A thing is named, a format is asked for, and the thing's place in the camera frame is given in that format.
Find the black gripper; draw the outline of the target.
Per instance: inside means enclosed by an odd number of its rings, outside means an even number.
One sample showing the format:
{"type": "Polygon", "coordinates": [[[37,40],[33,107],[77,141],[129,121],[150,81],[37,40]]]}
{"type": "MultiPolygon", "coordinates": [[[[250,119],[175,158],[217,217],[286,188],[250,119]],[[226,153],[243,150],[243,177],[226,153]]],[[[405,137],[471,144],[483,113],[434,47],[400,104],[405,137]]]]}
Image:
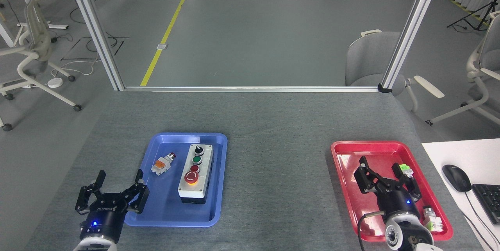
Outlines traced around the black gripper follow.
{"type": "Polygon", "coordinates": [[[141,169],[136,173],[134,184],[122,193],[102,194],[100,188],[105,177],[105,171],[100,170],[94,183],[80,188],[75,211],[80,215],[89,213],[82,223],[80,239],[104,236],[117,244],[126,213],[142,213],[150,191],[144,184],[141,169]],[[96,201],[89,208],[89,198],[92,194],[96,196],[96,201]]]}
{"type": "Polygon", "coordinates": [[[362,156],[359,159],[359,167],[354,173],[355,180],[362,194],[368,192],[377,192],[377,205],[380,211],[384,212],[382,219],[384,221],[394,217],[397,214],[409,213],[416,215],[416,205],[414,201],[421,198],[418,183],[413,177],[414,171],[407,164],[394,163],[392,165],[393,174],[398,179],[397,188],[405,189],[382,191],[382,185],[386,185],[384,178],[380,174],[370,169],[367,159],[362,156]]]}

